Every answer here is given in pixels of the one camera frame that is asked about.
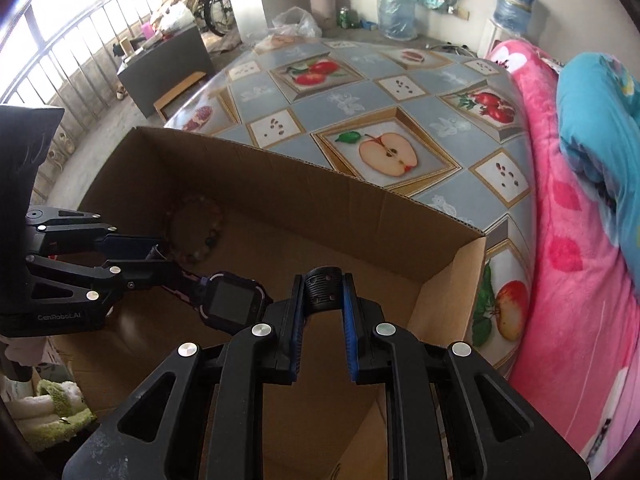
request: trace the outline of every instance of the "table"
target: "table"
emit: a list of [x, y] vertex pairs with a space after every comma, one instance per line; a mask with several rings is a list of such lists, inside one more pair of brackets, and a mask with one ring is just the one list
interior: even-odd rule
[[145, 117], [156, 113], [154, 103], [195, 72], [215, 74], [200, 31], [195, 25], [143, 52], [118, 70], [118, 78]]

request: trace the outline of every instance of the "cardboard box flap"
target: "cardboard box flap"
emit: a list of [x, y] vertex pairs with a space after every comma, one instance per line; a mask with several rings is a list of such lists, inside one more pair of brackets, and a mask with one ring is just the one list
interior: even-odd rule
[[158, 236], [167, 207], [176, 201], [182, 187], [149, 150], [145, 137], [130, 132], [90, 183], [77, 208], [100, 213], [124, 234]]
[[478, 293], [478, 262], [484, 258], [486, 239], [462, 247], [453, 261], [425, 283], [407, 328], [420, 340], [448, 346], [465, 339]]
[[427, 281], [482, 237], [428, 206], [285, 155], [178, 130], [141, 131], [185, 186], [413, 280]]

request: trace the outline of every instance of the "cardboard box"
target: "cardboard box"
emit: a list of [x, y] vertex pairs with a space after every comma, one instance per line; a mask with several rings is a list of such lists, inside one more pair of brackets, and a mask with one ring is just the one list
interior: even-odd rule
[[[465, 337], [484, 261], [482, 233], [344, 174], [226, 140], [138, 128], [107, 160], [80, 209], [100, 213], [121, 233], [158, 235], [166, 212], [191, 193], [225, 211], [222, 237], [195, 272], [229, 270], [259, 280], [280, 300], [296, 273], [335, 265], [353, 273], [358, 294], [380, 303], [388, 321], [421, 340], [447, 345]], [[193, 210], [177, 229], [188, 238], [206, 222]], [[104, 416], [181, 343], [226, 340], [158, 289], [128, 294], [105, 330], [55, 343], [88, 405]], [[327, 478], [345, 453], [356, 458], [341, 465], [338, 478], [354, 478], [348, 472], [358, 466], [384, 469], [379, 392], [349, 380], [341, 314], [314, 316], [298, 382], [265, 387], [266, 478]], [[350, 442], [361, 425], [356, 449]]]

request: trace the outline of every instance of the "plastic bag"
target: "plastic bag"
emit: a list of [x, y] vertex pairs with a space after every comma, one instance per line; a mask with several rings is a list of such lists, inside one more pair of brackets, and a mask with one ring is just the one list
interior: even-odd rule
[[178, 32], [187, 28], [195, 21], [196, 19], [191, 11], [187, 9], [187, 6], [182, 2], [178, 2], [166, 10], [162, 20], [160, 20], [158, 29], [163, 34], [169, 34], [170, 32]]
[[252, 32], [248, 36], [249, 43], [257, 43], [270, 36], [302, 36], [303, 38], [321, 38], [322, 30], [318, 23], [305, 9], [291, 7], [273, 19], [273, 28]]

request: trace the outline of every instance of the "metal railing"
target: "metal railing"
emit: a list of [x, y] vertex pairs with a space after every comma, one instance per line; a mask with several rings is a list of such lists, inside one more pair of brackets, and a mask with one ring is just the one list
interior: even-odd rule
[[[159, 9], [161, 4], [161, 0], [138, 0], [139, 3], [142, 1], [144, 1], [144, 6], [141, 10], [135, 0], [130, 0], [130, 3], [125, 3], [123, 0], [99, 0], [72, 19], [46, 42], [42, 40], [42, 35], [37, 29], [31, 4], [23, 12], [32, 36], [39, 43], [38, 50], [0, 96], [0, 103], [49, 105], [55, 102], [56, 98], [62, 103], [65, 108], [65, 116], [47, 157], [48, 162], [61, 172], [64, 163], [75, 151], [77, 143], [76, 136], [73, 134], [73, 130], [76, 128], [69, 124], [71, 118], [86, 134], [89, 132], [91, 122], [87, 120], [87, 117], [90, 116], [94, 121], [97, 121], [102, 113], [110, 109], [110, 102], [116, 97], [119, 66], [110, 51], [110, 45], [123, 38], [135, 37], [136, 32], [140, 33], [143, 23], [148, 21], [151, 14]], [[98, 17], [103, 18], [102, 24], [97, 24]], [[78, 33], [74, 34], [73, 40], [83, 45], [86, 49], [85, 52], [89, 53], [89, 57], [84, 56], [86, 58], [84, 60], [67, 44], [68, 35], [75, 30]], [[96, 37], [101, 44], [98, 48], [95, 48]], [[60, 62], [61, 49], [68, 51], [67, 54], [70, 54], [68, 61], [72, 60], [75, 67], [70, 69], [68, 62]], [[100, 65], [97, 57], [106, 57], [109, 60], [107, 69]], [[45, 95], [46, 93], [42, 91], [42, 85], [34, 83], [36, 72], [40, 75], [44, 74], [42, 81], [46, 80], [53, 88], [53, 92], [50, 92], [49, 88], [51, 97]], [[108, 89], [108, 98], [100, 92], [100, 89], [105, 88]], [[38, 177], [33, 189], [32, 201], [43, 203], [48, 199], [48, 191], [44, 188], [50, 189], [54, 184], [55, 177], [47, 175], [42, 168], [38, 172]], [[38, 182], [43, 182], [44, 186], [38, 186]]]

